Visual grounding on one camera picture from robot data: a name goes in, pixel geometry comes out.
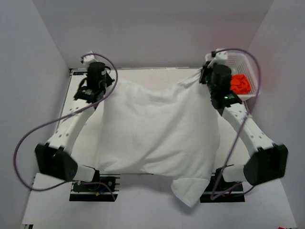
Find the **white t shirt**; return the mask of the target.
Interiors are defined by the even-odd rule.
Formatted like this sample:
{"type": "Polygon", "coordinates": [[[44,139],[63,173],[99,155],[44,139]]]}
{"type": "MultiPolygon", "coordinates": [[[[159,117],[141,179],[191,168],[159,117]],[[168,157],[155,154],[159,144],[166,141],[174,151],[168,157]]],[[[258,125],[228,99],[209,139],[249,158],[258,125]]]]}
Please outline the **white t shirt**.
{"type": "Polygon", "coordinates": [[[103,102],[99,170],[171,177],[173,194],[193,207],[220,145],[218,116],[199,78],[195,73],[162,91],[119,80],[103,102]]]}

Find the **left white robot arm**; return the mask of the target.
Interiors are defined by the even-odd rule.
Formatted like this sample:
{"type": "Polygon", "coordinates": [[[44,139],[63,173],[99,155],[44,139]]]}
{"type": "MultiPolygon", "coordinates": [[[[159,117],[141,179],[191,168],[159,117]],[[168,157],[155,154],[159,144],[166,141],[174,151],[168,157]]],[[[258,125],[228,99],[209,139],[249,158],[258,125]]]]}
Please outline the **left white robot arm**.
{"type": "Polygon", "coordinates": [[[37,144],[36,159],[40,173],[64,181],[82,181],[89,190],[100,187],[99,171],[78,163],[72,156],[73,146],[88,119],[104,99],[107,87],[114,82],[110,68],[102,62],[91,62],[86,77],[73,97],[71,115],[61,122],[45,144],[37,144]]]}

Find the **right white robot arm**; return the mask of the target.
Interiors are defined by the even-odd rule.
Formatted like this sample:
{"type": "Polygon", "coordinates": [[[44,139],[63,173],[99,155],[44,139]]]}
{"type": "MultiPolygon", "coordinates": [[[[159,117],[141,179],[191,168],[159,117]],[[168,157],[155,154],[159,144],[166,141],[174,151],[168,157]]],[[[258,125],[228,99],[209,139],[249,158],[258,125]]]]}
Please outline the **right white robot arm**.
{"type": "Polygon", "coordinates": [[[232,70],[223,64],[207,62],[201,70],[200,83],[207,85],[211,102],[219,115],[236,131],[249,154],[244,165],[228,166],[215,178],[220,190],[233,182],[248,182],[257,186],[285,175],[288,149],[276,144],[258,127],[248,114],[242,100],[230,89],[232,70]]]}

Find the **orange t shirt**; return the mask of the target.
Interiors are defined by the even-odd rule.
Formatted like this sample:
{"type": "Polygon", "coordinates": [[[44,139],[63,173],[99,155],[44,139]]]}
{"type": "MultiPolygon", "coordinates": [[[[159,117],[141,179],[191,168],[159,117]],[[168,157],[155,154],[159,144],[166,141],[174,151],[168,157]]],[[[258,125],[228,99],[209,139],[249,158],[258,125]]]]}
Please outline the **orange t shirt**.
{"type": "Polygon", "coordinates": [[[236,74],[231,78],[230,89],[235,94],[248,94],[251,91],[251,86],[244,74],[236,74]]]}

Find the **white plastic basket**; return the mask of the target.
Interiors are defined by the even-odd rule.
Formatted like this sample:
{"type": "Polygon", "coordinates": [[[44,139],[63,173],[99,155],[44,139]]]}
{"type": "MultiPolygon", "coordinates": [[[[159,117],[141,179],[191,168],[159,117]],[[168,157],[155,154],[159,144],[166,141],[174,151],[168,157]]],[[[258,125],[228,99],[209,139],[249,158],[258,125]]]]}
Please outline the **white plastic basket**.
{"type": "Polygon", "coordinates": [[[223,64],[231,68],[232,75],[243,74],[250,83],[250,92],[247,94],[238,94],[240,99],[246,101],[249,98],[255,97],[258,82],[248,57],[238,52],[227,52],[227,59],[223,64]]]}

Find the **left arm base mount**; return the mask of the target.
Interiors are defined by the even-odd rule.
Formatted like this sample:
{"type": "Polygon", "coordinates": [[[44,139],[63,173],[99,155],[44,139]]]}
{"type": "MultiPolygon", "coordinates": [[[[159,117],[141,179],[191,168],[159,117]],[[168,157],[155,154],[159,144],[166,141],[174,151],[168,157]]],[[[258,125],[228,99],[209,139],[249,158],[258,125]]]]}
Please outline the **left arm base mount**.
{"type": "Polygon", "coordinates": [[[88,185],[73,182],[70,202],[114,202],[120,188],[120,175],[100,175],[99,184],[88,185]]]}

